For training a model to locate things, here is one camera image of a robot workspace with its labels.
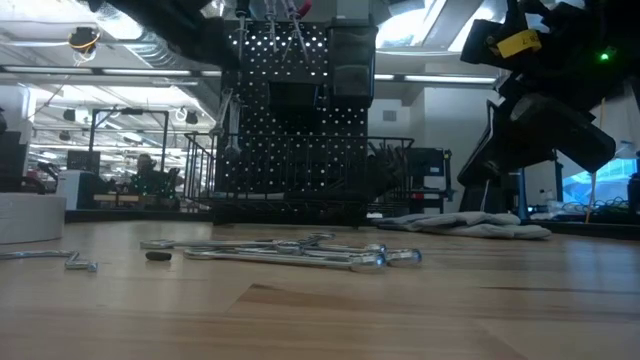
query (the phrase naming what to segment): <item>table surface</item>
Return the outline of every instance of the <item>table surface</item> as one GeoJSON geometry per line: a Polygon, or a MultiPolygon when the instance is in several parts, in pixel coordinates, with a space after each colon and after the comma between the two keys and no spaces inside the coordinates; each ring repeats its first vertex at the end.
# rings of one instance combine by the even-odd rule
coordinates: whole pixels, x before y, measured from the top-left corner
{"type": "Polygon", "coordinates": [[[373,228],[119,222],[68,225],[79,250],[0,262],[0,358],[637,359],[640,242],[556,235],[504,241],[373,228]],[[139,241],[300,238],[416,247],[383,274],[234,261],[147,262],[139,241]]]}

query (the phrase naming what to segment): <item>ceiling duct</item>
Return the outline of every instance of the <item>ceiling duct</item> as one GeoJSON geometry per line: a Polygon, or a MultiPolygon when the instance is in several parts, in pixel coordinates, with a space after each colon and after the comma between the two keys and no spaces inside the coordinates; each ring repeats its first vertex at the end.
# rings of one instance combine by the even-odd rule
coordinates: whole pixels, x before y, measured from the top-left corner
{"type": "MultiPolygon", "coordinates": [[[[78,2],[90,11],[85,1],[78,0],[78,2]]],[[[94,14],[96,22],[110,35],[118,39],[131,39],[131,36],[134,36],[135,40],[150,43],[143,46],[126,45],[126,48],[153,68],[205,69],[202,64],[185,59],[169,50],[166,42],[159,36],[142,29],[130,17],[106,2],[94,14]],[[127,29],[127,33],[123,33],[122,29],[127,29]]],[[[217,112],[220,101],[218,90],[216,90],[220,88],[218,79],[202,79],[197,86],[177,87],[198,99],[210,115],[217,112]]]]}

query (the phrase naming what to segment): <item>pegboard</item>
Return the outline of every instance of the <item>pegboard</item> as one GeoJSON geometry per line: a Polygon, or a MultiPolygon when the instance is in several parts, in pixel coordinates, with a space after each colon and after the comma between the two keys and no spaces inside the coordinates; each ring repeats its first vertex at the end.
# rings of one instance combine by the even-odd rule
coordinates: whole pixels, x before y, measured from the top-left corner
{"type": "MultiPolygon", "coordinates": [[[[240,45],[237,27],[237,22],[227,23],[228,41],[236,52],[240,45]]],[[[279,51],[274,53],[269,24],[251,22],[243,43],[242,71],[223,73],[222,89],[232,87],[243,100],[238,132],[242,154],[238,158],[225,155],[228,135],[219,142],[216,191],[250,194],[347,190],[356,186],[353,179],[358,174],[364,175],[361,167],[367,156],[367,109],[331,106],[327,96],[325,25],[302,23],[300,29],[308,45],[308,63],[298,40],[293,38],[293,24],[276,24],[279,51]],[[290,39],[290,50],[283,60],[290,39]],[[318,84],[314,111],[272,112],[270,81],[318,84]]],[[[228,130],[228,117],[225,129],[228,130]]]]}

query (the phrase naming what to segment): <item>metal rack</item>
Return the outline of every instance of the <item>metal rack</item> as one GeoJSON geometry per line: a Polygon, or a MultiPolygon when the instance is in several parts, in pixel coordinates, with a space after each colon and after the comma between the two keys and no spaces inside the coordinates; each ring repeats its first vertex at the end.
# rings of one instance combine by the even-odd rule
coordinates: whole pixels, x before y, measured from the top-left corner
{"type": "Polygon", "coordinates": [[[225,141],[237,137],[242,151],[229,157],[217,139],[206,149],[199,139],[208,135],[185,136],[185,197],[218,222],[358,225],[368,211],[408,206],[413,139],[230,134],[225,141]]]}

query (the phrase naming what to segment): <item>yellow tag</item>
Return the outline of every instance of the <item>yellow tag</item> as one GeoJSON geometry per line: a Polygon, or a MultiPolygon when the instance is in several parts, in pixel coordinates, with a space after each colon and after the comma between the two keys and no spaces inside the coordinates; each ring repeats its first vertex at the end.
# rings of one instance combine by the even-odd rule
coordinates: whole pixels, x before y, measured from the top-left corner
{"type": "Polygon", "coordinates": [[[533,51],[542,49],[542,43],[535,30],[521,31],[498,43],[498,50],[505,59],[526,49],[533,49],[533,51]]]}

